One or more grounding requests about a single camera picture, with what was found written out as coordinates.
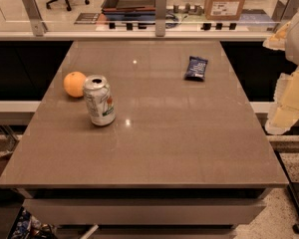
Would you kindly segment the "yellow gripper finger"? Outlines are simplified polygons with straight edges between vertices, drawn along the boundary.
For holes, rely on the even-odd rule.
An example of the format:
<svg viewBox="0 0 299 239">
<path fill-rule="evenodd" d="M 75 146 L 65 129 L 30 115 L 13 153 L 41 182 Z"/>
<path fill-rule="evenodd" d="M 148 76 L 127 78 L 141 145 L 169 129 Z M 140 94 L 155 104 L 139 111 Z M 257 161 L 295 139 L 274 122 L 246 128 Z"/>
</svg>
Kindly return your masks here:
<svg viewBox="0 0 299 239">
<path fill-rule="evenodd" d="M 287 37 L 287 32 L 289 30 L 291 22 L 287 22 L 282 27 L 280 27 L 275 34 L 271 35 L 269 38 L 267 38 L 262 46 L 266 49 L 270 50 L 285 50 L 285 41 Z"/>
<path fill-rule="evenodd" d="M 274 103 L 270 106 L 265 129 L 269 134 L 283 134 L 299 120 L 299 67 L 277 80 Z"/>
</svg>

